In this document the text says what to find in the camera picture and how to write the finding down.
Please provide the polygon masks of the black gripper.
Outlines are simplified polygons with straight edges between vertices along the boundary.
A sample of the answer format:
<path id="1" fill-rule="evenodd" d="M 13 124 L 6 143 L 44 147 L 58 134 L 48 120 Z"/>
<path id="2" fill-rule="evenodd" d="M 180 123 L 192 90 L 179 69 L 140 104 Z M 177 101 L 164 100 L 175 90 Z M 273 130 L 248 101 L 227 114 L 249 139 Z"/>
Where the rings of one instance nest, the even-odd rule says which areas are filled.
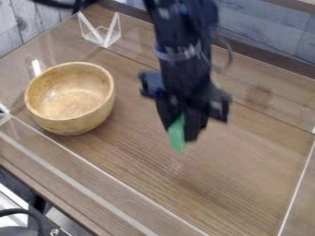
<path id="1" fill-rule="evenodd" d="M 223 68 L 212 63 L 211 47 L 175 50 L 156 45 L 153 52 L 160 72 L 139 74 L 140 93 L 155 100 L 165 130 L 184 115 L 184 140 L 193 142 L 208 119 L 228 121 L 231 96 L 212 81 L 212 71 L 221 72 Z"/>

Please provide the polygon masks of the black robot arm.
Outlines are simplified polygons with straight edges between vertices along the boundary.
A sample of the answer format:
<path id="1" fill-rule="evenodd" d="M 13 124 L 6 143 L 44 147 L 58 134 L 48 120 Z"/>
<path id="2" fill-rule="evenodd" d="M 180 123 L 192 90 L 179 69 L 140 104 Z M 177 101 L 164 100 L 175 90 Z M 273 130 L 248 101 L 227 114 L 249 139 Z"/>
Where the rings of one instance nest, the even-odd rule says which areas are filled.
<path id="1" fill-rule="evenodd" d="M 232 97 L 212 81 L 213 0 L 144 0 L 153 25 L 159 72 L 141 72 L 140 93 L 155 100 L 173 145 L 197 140 L 211 119 L 228 120 Z"/>

